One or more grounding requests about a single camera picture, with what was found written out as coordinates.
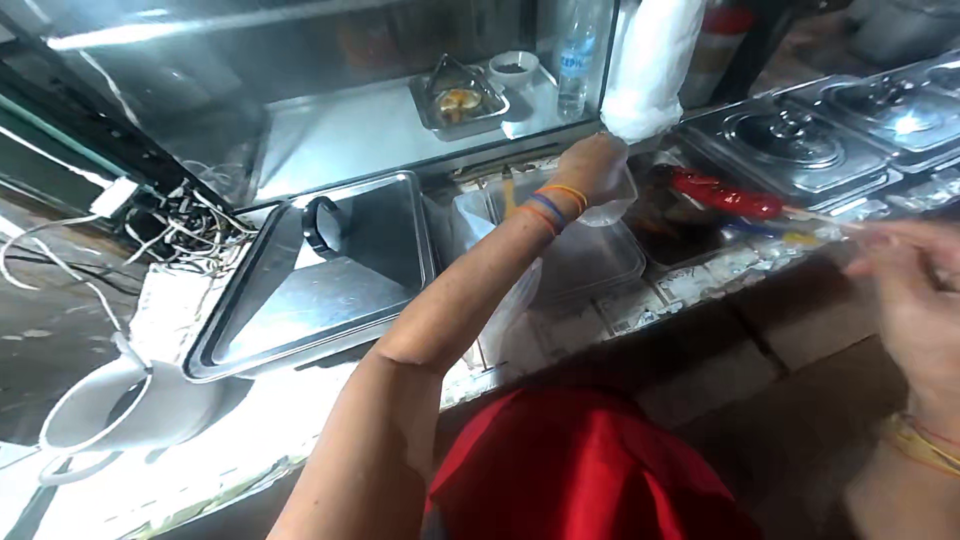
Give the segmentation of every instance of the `wooden stick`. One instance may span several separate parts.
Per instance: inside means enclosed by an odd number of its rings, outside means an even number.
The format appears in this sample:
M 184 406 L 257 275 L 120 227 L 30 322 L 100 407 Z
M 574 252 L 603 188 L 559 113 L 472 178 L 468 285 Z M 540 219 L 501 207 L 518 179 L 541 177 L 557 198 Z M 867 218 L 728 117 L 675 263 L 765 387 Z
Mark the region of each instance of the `wooden stick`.
M 839 219 L 825 215 L 822 213 L 811 212 L 807 210 L 795 209 L 792 207 L 783 207 L 783 211 L 789 214 L 793 214 L 802 219 L 817 219 L 843 229 L 850 229 L 851 231 L 863 231 L 864 227 L 857 223 L 848 223 L 846 221 L 840 221 Z

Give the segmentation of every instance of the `food display cabinet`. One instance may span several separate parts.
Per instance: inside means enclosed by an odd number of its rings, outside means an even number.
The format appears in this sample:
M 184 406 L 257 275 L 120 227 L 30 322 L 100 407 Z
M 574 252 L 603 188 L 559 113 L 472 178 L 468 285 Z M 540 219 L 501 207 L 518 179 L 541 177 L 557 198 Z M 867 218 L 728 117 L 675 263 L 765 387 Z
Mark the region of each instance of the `food display cabinet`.
M 13 0 L 0 7 L 0 81 L 159 192 L 186 178 L 247 209 L 596 131 L 619 2 L 583 4 L 580 118 L 557 114 L 573 0 Z M 513 50 L 539 64 L 524 86 L 490 88 L 509 103 L 492 129 L 424 125 L 412 81 L 444 55 L 493 79 L 490 60 Z

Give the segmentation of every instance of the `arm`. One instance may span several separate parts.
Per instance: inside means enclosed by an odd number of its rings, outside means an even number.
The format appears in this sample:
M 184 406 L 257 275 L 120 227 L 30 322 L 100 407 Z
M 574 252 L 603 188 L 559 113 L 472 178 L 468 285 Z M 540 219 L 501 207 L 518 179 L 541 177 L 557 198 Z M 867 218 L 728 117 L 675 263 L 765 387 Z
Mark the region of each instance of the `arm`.
M 594 135 L 564 153 L 551 183 L 589 197 L 625 158 L 621 141 Z M 573 198 L 548 196 L 568 221 L 579 214 Z M 400 313 L 337 399 L 271 540 L 419 535 L 444 374 L 552 240 L 546 223 L 517 212 Z
M 910 383 L 909 413 L 954 456 L 960 447 L 960 232 L 926 223 L 875 226 L 854 273 L 875 276 L 883 341 Z M 931 279 L 933 274 L 938 279 Z M 936 438 L 929 433 L 944 438 Z M 881 441 L 850 486 L 851 516 L 868 540 L 960 537 L 960 477 Z

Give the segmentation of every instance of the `white jug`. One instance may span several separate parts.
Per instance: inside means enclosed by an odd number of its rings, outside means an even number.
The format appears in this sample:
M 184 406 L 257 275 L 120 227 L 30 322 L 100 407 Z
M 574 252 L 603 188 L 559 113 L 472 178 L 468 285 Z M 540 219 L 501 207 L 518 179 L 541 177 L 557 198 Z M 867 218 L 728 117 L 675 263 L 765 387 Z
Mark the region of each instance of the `white jug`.
M 88 478 L 131 448 L 181 443 L 203 430 L 220 404 L 217 382 L 190 382 L 179 366 L 144 362 L 122 336 L 114 335 L 114 341 L 123 354 L 77 382 L 43 422 L 40 448 L 60 457 L 40 472 L 41 485 Z M 82 470 L 55 472 L 82 451 L 112 452 Z

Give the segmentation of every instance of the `glass display case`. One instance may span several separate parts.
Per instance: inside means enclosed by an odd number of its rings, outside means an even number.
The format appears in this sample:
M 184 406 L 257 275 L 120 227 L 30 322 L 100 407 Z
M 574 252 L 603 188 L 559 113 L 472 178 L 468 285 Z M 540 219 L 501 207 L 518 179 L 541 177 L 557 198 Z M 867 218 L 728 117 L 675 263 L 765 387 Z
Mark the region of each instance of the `glass display case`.
M 618 2 L 579 2 L 11 0 L 0 61 L 241 209 L 596 122 Z M 492 64 L 508 51 L 532 55 Z M 451 138 L 422 121 L 412 85 L 444 54 L 509 103 L 488 130 Z M 576 63 L 582 115 L 558 114 L 562 61 Z

